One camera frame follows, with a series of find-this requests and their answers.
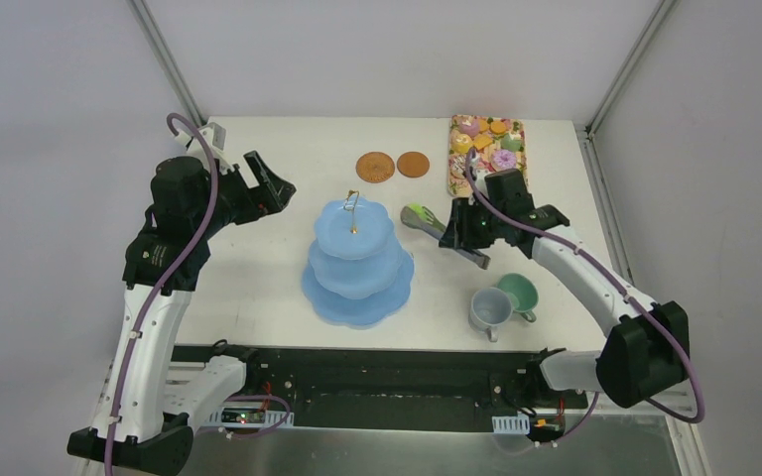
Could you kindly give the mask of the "green frosted donut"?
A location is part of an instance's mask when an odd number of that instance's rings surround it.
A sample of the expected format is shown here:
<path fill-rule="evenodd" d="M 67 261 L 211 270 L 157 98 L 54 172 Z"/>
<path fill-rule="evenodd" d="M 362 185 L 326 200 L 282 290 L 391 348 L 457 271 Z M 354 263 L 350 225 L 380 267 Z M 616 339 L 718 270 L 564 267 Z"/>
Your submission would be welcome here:
<path fill-rule="evenodd" d="M 434 213 L 428 208 L 419 205 L 417 203 L 411 203 L 407 205 L 407 209 L 415 213 L 424 222 L 438 222 Z"/>

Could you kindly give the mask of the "white chocolate drizzle donut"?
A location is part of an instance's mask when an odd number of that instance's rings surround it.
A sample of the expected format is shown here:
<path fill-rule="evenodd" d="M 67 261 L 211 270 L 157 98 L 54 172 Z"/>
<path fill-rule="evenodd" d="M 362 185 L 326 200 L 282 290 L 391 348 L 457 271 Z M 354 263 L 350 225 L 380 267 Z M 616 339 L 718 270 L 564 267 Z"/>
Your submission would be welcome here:
<path fill-rule="evenodd" d="M 477 172 L 474 167 L 477 165 L 477 158 L 469 160 L 466 156 L 453 156 L 449 161 L 449 174 L 454 179 L 465 180 L 466 173 L 469 173 L 473 179 L 477 179 Z"/>

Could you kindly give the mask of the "purple sprinkled donut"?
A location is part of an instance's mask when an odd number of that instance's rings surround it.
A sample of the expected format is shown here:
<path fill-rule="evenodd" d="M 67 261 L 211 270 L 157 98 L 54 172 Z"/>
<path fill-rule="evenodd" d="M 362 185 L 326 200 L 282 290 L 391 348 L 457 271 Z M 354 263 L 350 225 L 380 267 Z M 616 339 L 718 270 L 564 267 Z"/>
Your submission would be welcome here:
<path fill-rule="evenodd" d="M 516 169 L 518 157 L 514 151 L 498 149 L 491 156 L 491 164 L 496 172 Z"/>

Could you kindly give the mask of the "yellow frosted donut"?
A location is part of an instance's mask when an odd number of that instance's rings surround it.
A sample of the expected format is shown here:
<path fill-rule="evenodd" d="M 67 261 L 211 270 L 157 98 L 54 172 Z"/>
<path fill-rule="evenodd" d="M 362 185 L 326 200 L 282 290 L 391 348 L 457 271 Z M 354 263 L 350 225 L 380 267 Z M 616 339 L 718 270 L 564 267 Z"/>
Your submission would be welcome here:
<path fill-rule="evenodd" d="M 452 134 L 450 137 L 450 148 L 459 155 L 466 155 L 473 147 L 472 138 L 463 133 Z"/>

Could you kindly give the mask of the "green cupcake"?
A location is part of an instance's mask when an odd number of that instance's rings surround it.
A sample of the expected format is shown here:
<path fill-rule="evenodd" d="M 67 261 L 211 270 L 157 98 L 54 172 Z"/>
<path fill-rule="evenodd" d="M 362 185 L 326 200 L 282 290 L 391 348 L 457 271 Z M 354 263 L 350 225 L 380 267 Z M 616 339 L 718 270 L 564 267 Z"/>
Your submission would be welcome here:
<path fill-rule="evenodd" d="M 512 153 L 522 152 L 525 147 L 524 134 L 521 131 L 508 132 L 501 138 L 500 146 L 502 150 Z"/>

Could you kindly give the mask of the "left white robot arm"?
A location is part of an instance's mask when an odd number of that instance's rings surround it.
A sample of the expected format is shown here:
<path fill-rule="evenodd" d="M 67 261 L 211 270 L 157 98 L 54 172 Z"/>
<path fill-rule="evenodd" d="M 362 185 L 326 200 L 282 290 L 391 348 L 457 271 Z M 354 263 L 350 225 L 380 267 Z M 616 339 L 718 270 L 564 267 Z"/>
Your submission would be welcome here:
<path fill-rule="evenodd" d="M 186 151 L 157 165 L 152 203 L 125 253 L 124 318 L 108 385 L 91 424 L 73 432 L 66 447 L 106 468 L 154 475 L 181 472 L 195 435 L 230 396 L 246 402 L 261 393 L 261 372 L 220 352 L 181 387 L 170 390 L 166 382 L 210 238 L 283 211 L 296 191 L 253 151 L 244 157 L 256 179 L 248 184 L 225 161 L 225 131 L 217 123 L 175 137 Z"/>

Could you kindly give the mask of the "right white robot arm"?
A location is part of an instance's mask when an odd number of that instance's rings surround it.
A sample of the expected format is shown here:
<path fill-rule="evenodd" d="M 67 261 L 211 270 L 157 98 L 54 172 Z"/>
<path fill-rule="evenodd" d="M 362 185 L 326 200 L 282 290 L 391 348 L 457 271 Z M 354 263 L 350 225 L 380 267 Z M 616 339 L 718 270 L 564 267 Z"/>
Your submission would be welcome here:
<path fill-rule="evenodd" d="M 544 352 L 523 381 L 529 402 L 545 407 L 564 390 L 582 390 L 631 408 L 688 378 L 688 316 L 676 302 L 657 302 L 600 263 L 557 208 L 535 205 L 519 171 L 493 173 L 485 185 L 485 193 L 452 200 L 441 247 L 505 241 L 556 277 L 605 337 L 599 351 Z"/>

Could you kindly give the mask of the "green ceramic cup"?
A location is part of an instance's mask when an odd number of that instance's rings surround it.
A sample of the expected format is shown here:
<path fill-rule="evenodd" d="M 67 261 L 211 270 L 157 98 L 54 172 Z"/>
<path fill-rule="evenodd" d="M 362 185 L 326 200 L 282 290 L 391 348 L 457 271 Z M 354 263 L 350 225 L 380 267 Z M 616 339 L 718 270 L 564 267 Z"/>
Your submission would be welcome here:
<path fill-rule="evenodd" d="M 535 308 L 539 304 L 539 293 L 535 285 L 525 276 L 510 273 L 500 278 L 496 287 L 512 301 L 514 311 L 527 322 L 538 320 Z"/>

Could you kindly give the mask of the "grey-blue ceramic mug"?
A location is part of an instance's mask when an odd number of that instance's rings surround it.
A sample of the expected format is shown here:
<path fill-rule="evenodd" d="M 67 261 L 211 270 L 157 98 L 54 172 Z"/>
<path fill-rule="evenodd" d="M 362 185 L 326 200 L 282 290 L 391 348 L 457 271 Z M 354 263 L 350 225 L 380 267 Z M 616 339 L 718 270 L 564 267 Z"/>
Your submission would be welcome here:
<path fill-rule="evenodd" d="M 499 338 L 499 328 L 514 314 L 515 308 L 509 296 L 498 288 L 484 288 L 477 291 L 470 300 L 468 323 L 470 327 L 495 343 Z"/>

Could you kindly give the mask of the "orange square biscuit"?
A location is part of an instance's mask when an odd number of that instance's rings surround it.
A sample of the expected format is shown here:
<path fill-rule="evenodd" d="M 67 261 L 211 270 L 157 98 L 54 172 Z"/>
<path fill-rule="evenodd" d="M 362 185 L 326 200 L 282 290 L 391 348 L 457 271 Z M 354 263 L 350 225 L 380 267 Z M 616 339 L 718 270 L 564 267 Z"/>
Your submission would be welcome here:
<path fill-rule="evenodd" d="M 472 139 L 472 145 L 478 151 L 482 151 L 488 148 L 493 143 L 494 143 L 494 138 L 491 135 L 485 134 L 485 133 L 480 133 Z"/>

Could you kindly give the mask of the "floral serving tray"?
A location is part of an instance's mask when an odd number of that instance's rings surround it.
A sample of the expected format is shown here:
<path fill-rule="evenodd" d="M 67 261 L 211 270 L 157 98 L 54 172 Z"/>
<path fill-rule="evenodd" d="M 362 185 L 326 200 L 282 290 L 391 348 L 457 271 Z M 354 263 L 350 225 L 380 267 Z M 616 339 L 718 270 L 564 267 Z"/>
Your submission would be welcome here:
<path fill-rule="evenodd" d="M 455 179 L 455 178 L 452 178 L 449 174 L 449 161 L 453 156 L 458 155 L 450 148 L 450 137 L 452 134 L 461 133 L 458 130 L 458 126 L 457 126 L 457 121 L 461 116 L 477 117 L 480 121 L 480 133 L 489 134 L 494 138 L 494 143 L 482 151 L 478 151 L 474 146 L 472 147 L 475 150 L 475 158 L 477 158 L 477 165 L 475 166 L 475 168 L 479 173 L 484 172 L 485 174 L 490 174 L 490 173 L 496 172 L 493 169 L 493 166 L 491 164 L 491 156 L 496 150 L 501 149 L 500 140 L 506 133 L 511 131 L 521 131 L 524 134 L 525 147 L 522 152 L 516 153 L 518 157 L 518 167 L 516 168 L 516 170 L 519 170 L 522 173 L 522 176 L 525 180 L 525 184 L 528 184 L 529 179 L 528 179 L 528 164 L 527 164 L 526 132 L 525 132 L 525 126 L 523 121 L 520 119 L 499 118 L 495 116 L 477 116 L 477 115 L 458 114 L 458 115 L 453 115 L 450 118 L 450 124 L 449 124 L 449 147 L 448 147 L 448 159 L 447 159 L 447 191 L 449 192 L 449 194 L 452 197 L 470 197 L 471 195 L 471 189 L 466 179 L 465 180 Z M 489 123 L 492 122 L 493 120 L 501 120 L 506 124 L 508 130 L 504 135 L 495 136 L 490 132 Z"/>

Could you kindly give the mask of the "orange round biscuit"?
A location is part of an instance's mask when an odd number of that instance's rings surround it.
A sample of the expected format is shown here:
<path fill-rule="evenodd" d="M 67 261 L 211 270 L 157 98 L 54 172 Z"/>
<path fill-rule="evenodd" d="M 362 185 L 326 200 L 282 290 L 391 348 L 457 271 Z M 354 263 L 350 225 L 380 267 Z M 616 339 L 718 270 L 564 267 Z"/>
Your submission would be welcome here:
<path fill-rule="evenodd" d="M 489 123 L 489 130 L 495 136 L 504 135 L 508 128 L 506 124 L 501 120 L 493 120 Z"/>

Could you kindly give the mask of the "woven rattan coaster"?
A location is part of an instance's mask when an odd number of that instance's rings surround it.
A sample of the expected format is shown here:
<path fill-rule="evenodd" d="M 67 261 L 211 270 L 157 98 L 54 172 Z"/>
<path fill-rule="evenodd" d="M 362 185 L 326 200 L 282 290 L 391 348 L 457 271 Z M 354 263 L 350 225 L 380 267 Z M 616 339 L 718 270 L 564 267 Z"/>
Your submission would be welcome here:
<path fill-rule="evenodd" d="M 366 182 L 380 183 L 394 175 L 396 165 L 385 153 L 368 152 L 356 161 L 355 171 Z"/>

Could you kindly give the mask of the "blue three-tier cake stand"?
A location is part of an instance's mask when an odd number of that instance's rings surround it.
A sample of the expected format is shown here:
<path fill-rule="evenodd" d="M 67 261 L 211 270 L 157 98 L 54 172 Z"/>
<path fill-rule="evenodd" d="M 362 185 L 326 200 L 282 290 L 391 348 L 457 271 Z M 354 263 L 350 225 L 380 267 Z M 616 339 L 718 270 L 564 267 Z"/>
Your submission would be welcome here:
<path fill-rule="evenodd" d="M 351 190 L 323 207 L 314 233 L 301 287 L 322 320 L 371 327 L 408 302 L 414 258 L 382 203 Z"/>

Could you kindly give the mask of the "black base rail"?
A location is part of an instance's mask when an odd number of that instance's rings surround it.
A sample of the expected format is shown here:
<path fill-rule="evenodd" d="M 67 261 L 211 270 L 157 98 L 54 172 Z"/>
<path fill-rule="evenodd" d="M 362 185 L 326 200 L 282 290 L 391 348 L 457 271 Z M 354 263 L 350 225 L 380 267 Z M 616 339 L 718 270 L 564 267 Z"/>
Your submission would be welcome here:
<path fill-rule="evenodd" d="M 487 432 L 519 410 L 583 411 L 587 397 L 548 390 L 533 376 L 535 352 L 439 352 L 176 345 L 174 362 L 236 357 L 242 394 L 268 390 L 304 427 Z"/>

